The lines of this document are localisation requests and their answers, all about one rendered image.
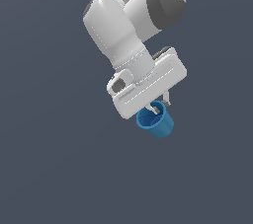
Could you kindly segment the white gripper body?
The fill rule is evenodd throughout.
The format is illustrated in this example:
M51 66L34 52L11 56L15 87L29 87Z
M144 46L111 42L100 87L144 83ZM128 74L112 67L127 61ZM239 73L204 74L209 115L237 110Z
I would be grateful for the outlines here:
M139 82L128 69L115 73L107 85L122 118L129 119L187 76L187 69L174 47L163 49L154 60L154 68Z

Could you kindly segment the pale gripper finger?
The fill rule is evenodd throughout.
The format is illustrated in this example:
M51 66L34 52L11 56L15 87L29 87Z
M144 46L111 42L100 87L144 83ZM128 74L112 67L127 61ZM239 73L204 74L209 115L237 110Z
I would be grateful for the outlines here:
M171 103L170 103L170 101L169 101L169 92L168 92L168 91L166 91L166 92L163 94L162 103L165 105L165 107L171 106Z
M159 109L157 107L153 107L151 104L148 104L145 107L154 114L159 114Z

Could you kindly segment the small blue cup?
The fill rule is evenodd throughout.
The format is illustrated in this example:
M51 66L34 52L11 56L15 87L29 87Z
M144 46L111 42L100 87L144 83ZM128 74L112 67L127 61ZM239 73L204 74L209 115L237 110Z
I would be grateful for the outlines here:
M174 120L166 106L161 101L153 101L151 105L158 108L160 113L155 114L147 108L141 109L136 115L137 125L157 138L169 135L174 127Z

